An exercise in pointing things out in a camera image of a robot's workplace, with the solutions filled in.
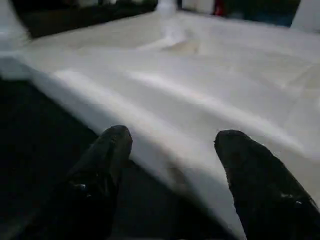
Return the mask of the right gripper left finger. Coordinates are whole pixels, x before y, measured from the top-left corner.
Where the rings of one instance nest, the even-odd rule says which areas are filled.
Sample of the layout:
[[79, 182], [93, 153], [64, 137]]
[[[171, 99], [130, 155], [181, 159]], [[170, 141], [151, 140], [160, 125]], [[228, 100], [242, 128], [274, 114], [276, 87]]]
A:
[[133, 145], [124, 125], [106, 129], [26, 227], [28, 240], [105, 240]]

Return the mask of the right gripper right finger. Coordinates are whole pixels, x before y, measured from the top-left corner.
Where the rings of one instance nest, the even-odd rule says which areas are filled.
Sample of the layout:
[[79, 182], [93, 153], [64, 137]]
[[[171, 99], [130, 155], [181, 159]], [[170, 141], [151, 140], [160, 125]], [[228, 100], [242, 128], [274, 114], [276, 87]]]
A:
[[249, 240], [318, 240], [320, 209], [285, 165], [239, 130], [222, 130], [214, 148]]

